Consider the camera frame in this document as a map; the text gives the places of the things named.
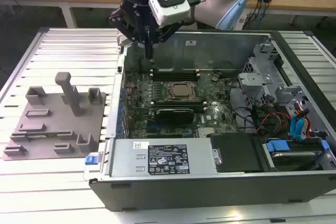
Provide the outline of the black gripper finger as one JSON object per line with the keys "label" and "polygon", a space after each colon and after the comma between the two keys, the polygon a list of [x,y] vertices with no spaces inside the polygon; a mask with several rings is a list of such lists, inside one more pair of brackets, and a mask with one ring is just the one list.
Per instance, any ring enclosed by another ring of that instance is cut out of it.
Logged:
{"label": "black gripper finger", "polygon": [[131,42],[142,44],[145,57],[149,59],[149,34],[143,15],[137,9],[127,13],[119,8],[111,14],[109,22]]}
{"label": "black gripper finger", "polygon": [[166,42],[181,27],[182,23],[160,27],[155,20],[151,20],[149,25],[149,59],[153,58],[153,45]]}

